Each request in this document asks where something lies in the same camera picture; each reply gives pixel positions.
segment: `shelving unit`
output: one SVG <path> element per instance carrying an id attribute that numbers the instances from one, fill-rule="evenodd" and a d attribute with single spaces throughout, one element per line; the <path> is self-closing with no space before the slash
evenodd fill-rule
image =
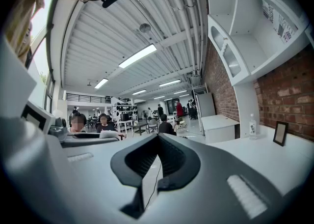
<path id="1" fill-rule="evenodd" d="M 135 105 L 115 105 L 115 106 L 112 106 L 112 115 L 114 115 L 115 118 L 116 118 L 117 112 L 119 114 L 125 113 L 125 112 L 133 112 L 133 115 L 130 117 L 133 118 L 134 120 L 138 120 L 138 115 L 134 113 L 137 111 L 136 109 L 134 109 L 133 111 L 121 111 L 121 110 L 117 110 L 117 106 L 118 107 L 135 107 Z"/>
<path id="2" fill-rule="evenodd" d="M 208 22 L 209 38 L 235 90 L 241 137 L 246 137 L 250 114 L 259 119 L 253 80 L 310 42 L 314 46 L 313 27 L 297 0 L 209 0 Z"/>

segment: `black hair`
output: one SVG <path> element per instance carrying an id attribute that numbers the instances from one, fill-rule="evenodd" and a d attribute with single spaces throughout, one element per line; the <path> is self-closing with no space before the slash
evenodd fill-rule
<path id="1" fill-rule="evenodd" d="M 100 121 L 100 119 L 101 119 L 102 117 L 105 117 L 105 118 L 108 120 L 107 115 L 106 115 L 105 113 L 101 113 L 100 116 L 99 116 L 99 121 Z"/>
<path id="2" fill-rule="evenodd" d="M 76 119 L 76 118 L 81 118 L 81 119 L 83 119 L 84 125 L 87 124 L 87 119 L 86 119 L 86 117 L 85 117 L 84 114 L 81 114 L 81 113 L 79 113 L 79 112 L 74 113 L 73 116 L 72 116 L 72 120 L 71 120 L 71 121 L 73 121 L 73 120 Z"/>
<path id="3" fill-rule="evenodd" d="M 161 119 L 162 122 L 167 121 L 167 115 L 166 115 L 166 114 L 162 114 L 162 115 L 160 116 L 160 119 Z"/>

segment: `corrugated metal ceiling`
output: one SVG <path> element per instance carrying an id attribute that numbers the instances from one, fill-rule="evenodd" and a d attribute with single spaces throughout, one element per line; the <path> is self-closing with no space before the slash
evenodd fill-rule
<path id="1" fill-rule="evenodd" d="M 198 8 L 196 5 L 194 8 L 197 24 L 200 24 Z M 206 14 L 206 5 L 201 6 L 201 10 Z M 189 27 L 193 28 L 191 16 L 188 11 L 186 13 Z M 151 25 L 149 33 L 140 32 L 139 27 L 143 23 Z M 124 71 L 119 71 L 118 67 L 145 46 L 157 44 L 183 31 L 183 21 L 174 0 L 118 0 L 107 9 L 102 8 L 101 1 L 89 1 L 82 7 L 69 38 L 62 82 L 79 91 L 90 81 L 96 84 L 96 81 L 108 78 L 98 94 L 116 96 L 122 93 L 124 97 L 134 93 L 138 85 L 147 83 L 147 93 L 138 96 L 146 99 L 190 88 L 186 78 L 188 72 L 178 73 L 171 80 L 166 78 L 164 81 L 181 79 L 181 84 L 165 88 L 158 84 L 150 85 L 152 80 L 192 66 L 187 39 L 144 57 Z"/>

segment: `railing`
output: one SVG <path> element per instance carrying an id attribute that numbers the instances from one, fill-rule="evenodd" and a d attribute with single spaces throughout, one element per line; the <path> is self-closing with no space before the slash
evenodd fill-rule
<path id="1" fill-rule="evenodd" d="M 67 93 L 67 97 L 66 97 L 68 101 L 102 103 L 102 104 L 110 104 L 111 98 L 112 98 L 111 96 L 97 97 L 97 96 L 76 95 L 76 94 L 70 94 L 70 93 Z"/>

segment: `white cabinet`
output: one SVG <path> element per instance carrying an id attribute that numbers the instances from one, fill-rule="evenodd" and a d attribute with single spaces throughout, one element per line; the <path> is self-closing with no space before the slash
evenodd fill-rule
<path id="1" fill-rule="evenodd" d="M 271 22 L 262 0 L 209 0 L 209 38 L 232 85 L 250 82 L 280 66 L 309 44 L 309 21 L 296 0 L 264 0 L 274 8 Z M 285 42 L 278 17 L 291 28 Z"/>

